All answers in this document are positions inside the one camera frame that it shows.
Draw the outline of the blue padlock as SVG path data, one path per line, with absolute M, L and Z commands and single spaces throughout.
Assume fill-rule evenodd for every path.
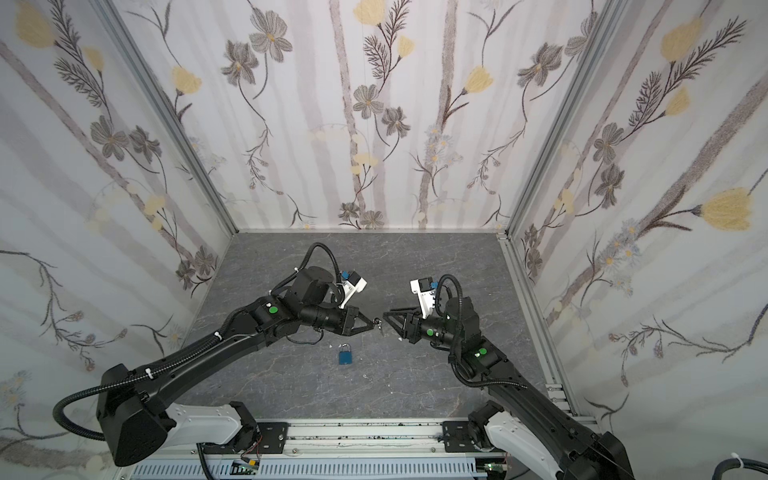
M 353 363 L 353 354 L 349 344 L 341 344 L 338 351 L 338 364 L 351 365 Z

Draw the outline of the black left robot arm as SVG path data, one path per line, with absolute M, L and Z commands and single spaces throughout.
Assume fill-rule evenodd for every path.
M 351 337 L 373 322 L 350 305 L 366 281 L 355 271 L 336 275 L 317 266 L 296 272 L 283 287 L 233 311 L 209 336 L 167 356 L 129 369 L 118 364 L 101 378 L 97 420 L 116 466 L 146 459 L 171 437 L 180 421 L 169 409 L 181 395 L 234 361 L 308 326 Z

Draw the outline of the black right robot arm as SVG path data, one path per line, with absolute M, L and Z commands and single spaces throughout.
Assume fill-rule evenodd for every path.
M 424 318 L 414 309 L 396 309 L 384 320 L 404 340 L 428 340 L 448 350 L 460 383 L 484 388 L 512 419 L 493 414 L 483 426 L 490 443 L 511 454 L 541 478 L 632 479 L 623 443 L 582 425 L 534 387 L 502 350 L 481 332 L 472 301 L 456 297 L 441 314 Z

